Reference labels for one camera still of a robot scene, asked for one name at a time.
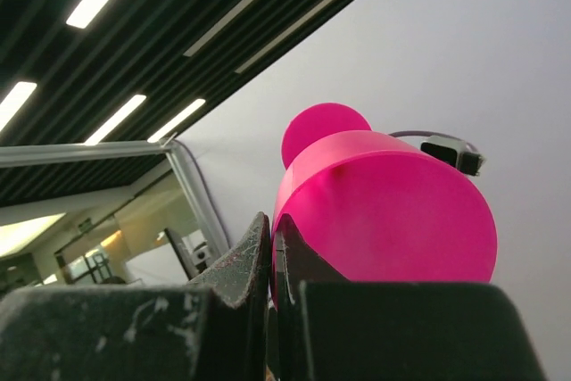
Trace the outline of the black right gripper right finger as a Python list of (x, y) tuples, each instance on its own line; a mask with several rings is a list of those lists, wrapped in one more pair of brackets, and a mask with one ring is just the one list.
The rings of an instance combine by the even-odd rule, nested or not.
[(274, 237), (283, 380), (542, 380), (515, 305), (477, 283), (352, 282), (290, 216)]

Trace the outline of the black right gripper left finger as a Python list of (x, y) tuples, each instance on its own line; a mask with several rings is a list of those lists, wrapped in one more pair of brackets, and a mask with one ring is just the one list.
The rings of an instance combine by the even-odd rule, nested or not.
[(243, 239), (181, 286), (46, 286), (1, 302), (4, 380), (262, 380), (271, 245)]

